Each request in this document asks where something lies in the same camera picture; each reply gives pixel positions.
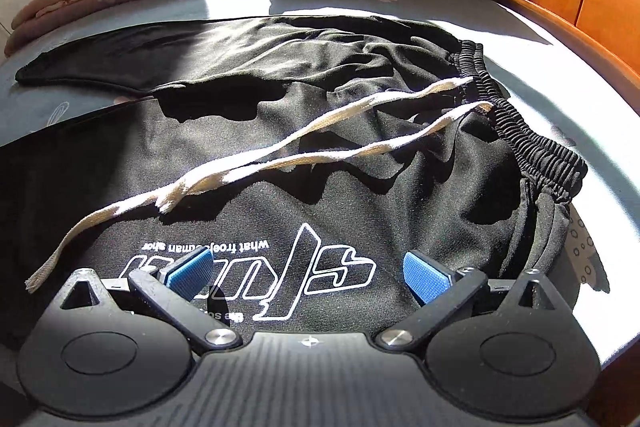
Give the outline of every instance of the blue pad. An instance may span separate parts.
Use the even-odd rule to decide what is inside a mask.
[[[209,284],[213,275],[213,253],[196,248],[160,270],[160,282],[185,300],[191,301]]]
[[[453,284],[452,272],[445,267],[436,268],[413,252],[404,254],[402,271],[404,272],[404,282],[424,304],[442,295]]]

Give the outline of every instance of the drawstring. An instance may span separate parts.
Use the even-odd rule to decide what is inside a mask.
[[[323,129],[334,123],[351,118],[369,110],[382,103],[394,102],[397,100],[412,100],[425,97],[429,94],[454,89],[455,87],[466,84],[471,81],[472,77],[466,78],[451,78],[447,80],[441,80],[431,86],[418,92],[402,92],[402,91],[383,91],[379,93],[366,96],[356,102],[349,103],[344,107],[331,110],[324,115],[316,118],[302,129],[295,131],[287,136],[280,142],[262,148],[255,149],[247,152],[238,153],[224,158],[219,158],[203,165],[200,165],[191,171],[187,172],[184,176],[180,177],[174,183],[165,185],[164,187],[156,188],[150,192],[145,192],[132,198],[127,198],[123,201],[105,206],[100,210],[92,212],[88,216],[82,218],[71,230],[69,230],[65,237],[55,249],[53,254],[44,262],[40,268],[38,268],[29,279],[26,280],[26,288],[29,293],[34,293],[49,277],[53,269],[55,268],[60,254],[63,248],[73,240],[79,233],[84,230],[90,229],[100,223],[104,223],[113,217],[121,216],[124,212],[133,210],[140,206],[155,203],[156,207],[166,214],[170,212],[179,201],[187,195],[201,194],[208,190],[215,190],[242,178],[246,178],[256,172],[261,172],[269,169],[280,169],[288,166],[304,165],[304,164],[317,164],[317,163],[331,163],[337,161],[344,161],[349,158],[355,158],[359,156],[371,156],[390,152],[407,145],[415,140],[418,140],[429,134],[442,129],[449,123],[457,120],[458,118],[466,115],[475,108],[482,108],[485,111],[491,110],[493,107],[488,102],[476,102],[462,105],[450,110],[447,114],[438,118],[430,126],[407,136],[400,136],[389,140],[383,140],[380,142],[374,142],[369,145],[360,147],[358,149],[346,150],[346,151],[325,151],[325,152],[313,152],[313,153],[301,153],[292,156],[286,156],[284,158],[278,158],[264,163],[254,164],[253,162],[270,155],[273,152],[281,149],[287,144],[291,143],[306,134]]]

